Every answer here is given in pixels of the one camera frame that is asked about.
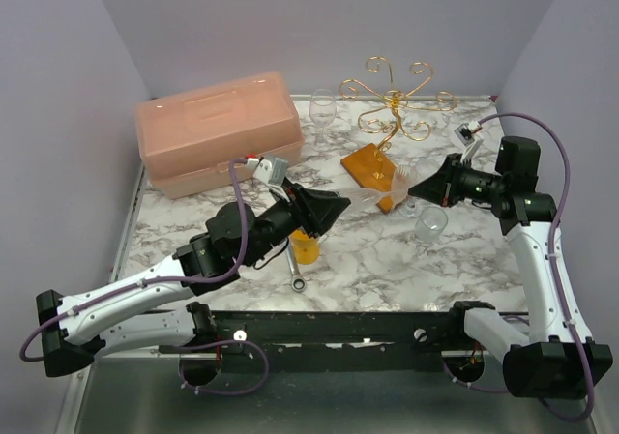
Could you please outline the ribbed clear champagne flute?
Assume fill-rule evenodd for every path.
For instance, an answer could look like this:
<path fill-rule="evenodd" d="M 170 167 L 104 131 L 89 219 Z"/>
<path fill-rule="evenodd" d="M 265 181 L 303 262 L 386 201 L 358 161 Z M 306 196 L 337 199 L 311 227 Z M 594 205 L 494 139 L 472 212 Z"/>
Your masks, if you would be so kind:
<path fill-rule="evenodd" d="M 361 212 L 377 205 L 385 198 L 389 198 L 393 206 L 399 204 L 407 197 L 410 187 L 411 170 L 408 167 L 396 168 L 388 191 L 375 188 L 346 188 L 339 189 L 338 195 L 350 201 L 348 209 L 351 212 Z"/>

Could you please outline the yellow plastic wine glass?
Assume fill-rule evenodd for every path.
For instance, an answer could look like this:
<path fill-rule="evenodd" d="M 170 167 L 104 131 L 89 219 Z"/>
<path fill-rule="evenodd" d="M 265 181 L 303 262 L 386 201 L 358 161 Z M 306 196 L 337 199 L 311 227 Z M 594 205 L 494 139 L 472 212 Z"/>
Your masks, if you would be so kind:
<path fill-rule="evenodd" d="M 299 264 L 310 265 L 320 255 L 318 240 L 305 234 L 302 230 L 294 231 L 290 236 L 294 258 Z"/>

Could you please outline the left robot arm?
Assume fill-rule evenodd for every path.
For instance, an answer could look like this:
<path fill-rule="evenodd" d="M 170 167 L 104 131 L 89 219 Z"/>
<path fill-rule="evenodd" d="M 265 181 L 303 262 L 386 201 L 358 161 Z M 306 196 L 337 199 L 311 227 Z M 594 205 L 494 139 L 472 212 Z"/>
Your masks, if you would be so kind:
<path fill-rule="evenodd" d="M 239 278 L 296 230 L 312 238 L 328 232 L 351 205 L 327 190 L 285 180 L 274 204 L 256 215 L 242 200 L 222 206 L 176 252 L 146 271 L 86 293 L 64 296 L 47 290 L 36 298 L 44 371 L 50 378 L 92 364 L 115 344 L 130 346 L 131 320 L 154 308 L 216 291 Z"/>

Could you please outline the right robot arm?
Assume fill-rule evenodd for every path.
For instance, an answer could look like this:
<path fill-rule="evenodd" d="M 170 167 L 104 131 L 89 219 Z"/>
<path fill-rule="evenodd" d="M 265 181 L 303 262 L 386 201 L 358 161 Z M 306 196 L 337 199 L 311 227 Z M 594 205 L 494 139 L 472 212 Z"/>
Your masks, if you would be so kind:
<path fill-rule="evenodd" d="M 613 363 L 610 348 L 595 342 L 577 310 L 561 257 L 561 233 L 553 226 L 554 199 L 536 190 L 541 149 L 528 138 L 501 140 L 495 170 L 476 170 L 461 154 L 449 154 L 436 173 L 409 195 L 441 207 L 469 199 L 488 204 L 516 258 L 528 309 L 529 330 L 518 331 L 487 304 L 463 307 L 445 325 L 458 349 L 479 342 L 502 365 L 516 397 L 584 398 Z"/>

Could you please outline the clear wine glass back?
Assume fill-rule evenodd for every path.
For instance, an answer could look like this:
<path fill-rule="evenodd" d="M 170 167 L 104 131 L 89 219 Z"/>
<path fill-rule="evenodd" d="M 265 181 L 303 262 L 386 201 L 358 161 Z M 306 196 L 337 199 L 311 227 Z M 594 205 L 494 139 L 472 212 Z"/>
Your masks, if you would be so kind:
<path fill-rule="evenodd" d="M 325 131 L 334 122 L 336 115 L 337 104 L 334 94 L 328 89 L 315 90 L 310 99 L 309 117 L 316 128 L 313 144 L 316 152 L 322 152 L 329 148 Z"/>

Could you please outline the short clear goblet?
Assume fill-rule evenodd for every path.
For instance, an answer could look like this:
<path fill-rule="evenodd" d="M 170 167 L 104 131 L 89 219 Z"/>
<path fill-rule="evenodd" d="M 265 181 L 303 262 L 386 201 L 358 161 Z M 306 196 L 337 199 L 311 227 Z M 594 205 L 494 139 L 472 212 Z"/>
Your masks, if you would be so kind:
<path fill-rule="evenodd" d="M 422 243 L 438 240 L 448 224 L 447 213 L 439 207 L 426 207 L 415 224 L 415 237 Z"/>

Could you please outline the silver ratchet wrench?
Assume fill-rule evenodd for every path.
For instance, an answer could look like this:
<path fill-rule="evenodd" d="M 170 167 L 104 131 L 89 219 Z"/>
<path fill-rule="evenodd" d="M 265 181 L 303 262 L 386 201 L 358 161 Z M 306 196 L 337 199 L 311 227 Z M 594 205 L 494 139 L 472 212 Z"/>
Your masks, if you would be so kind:
<path fill-rule="evenodd" d="M 307 287 L 307 283 L 301 275 L 294 251 L 291 246 L 286 250 L 286 259 L 291 275 L 291 288 L 294 292 L 302 293 Z"/>

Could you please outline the pink plastic storage box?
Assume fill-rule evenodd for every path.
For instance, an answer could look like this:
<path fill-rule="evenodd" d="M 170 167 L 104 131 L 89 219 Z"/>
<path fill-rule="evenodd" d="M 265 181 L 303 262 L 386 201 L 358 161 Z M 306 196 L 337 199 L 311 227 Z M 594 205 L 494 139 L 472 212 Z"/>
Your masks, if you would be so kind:
<path fill-rule="evenodd" d="M 149 181 L 169 199 L 230 185 L 229 162 L 247 155 L 293 166 L 305 142 L 279 72 L 142 102 L 134 119 Z"/>

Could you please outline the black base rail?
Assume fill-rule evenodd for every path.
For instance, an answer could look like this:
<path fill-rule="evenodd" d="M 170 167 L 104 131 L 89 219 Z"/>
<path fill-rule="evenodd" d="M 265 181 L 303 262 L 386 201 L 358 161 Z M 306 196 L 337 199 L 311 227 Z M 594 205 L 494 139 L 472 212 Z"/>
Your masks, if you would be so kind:
<path fill-rule="evenodd" d="M 449 368 L 479 379 L 488 353 L 448 312 L 210 311 L 190 304 L 198 336 L 179 357 L 190 382 L 219 374 L 355 372 Z"/>

